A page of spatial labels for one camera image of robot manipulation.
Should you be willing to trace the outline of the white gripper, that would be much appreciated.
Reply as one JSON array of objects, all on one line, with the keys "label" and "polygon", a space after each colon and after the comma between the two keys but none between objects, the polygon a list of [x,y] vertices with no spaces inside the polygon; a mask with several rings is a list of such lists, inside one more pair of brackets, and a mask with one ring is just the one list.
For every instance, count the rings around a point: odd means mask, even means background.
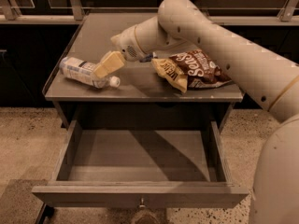
[{"label": "white gripper", "polygon": [[124,66],[125,60],[134,62],[144,57],[144,52],[137,43],[135,28],[136,26],[127,28],[120,34],[110,38],[112,44],[118,51],[109,51],[101,59],[100,63],[95,66],[93,72],[97,77],[106,77],[119,70]]}]

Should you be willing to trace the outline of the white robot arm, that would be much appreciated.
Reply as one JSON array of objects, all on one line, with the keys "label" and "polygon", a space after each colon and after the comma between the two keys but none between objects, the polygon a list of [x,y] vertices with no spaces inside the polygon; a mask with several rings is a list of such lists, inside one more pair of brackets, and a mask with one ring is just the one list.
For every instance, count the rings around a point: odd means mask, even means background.
[{"label": "white robot arm", "polygon": [[280,122],[263,145],[249,224],[299,224],[299,66],[210,21],[190,0],[163,0],[155,17],[111,37],[128,61],[189,41]]}]

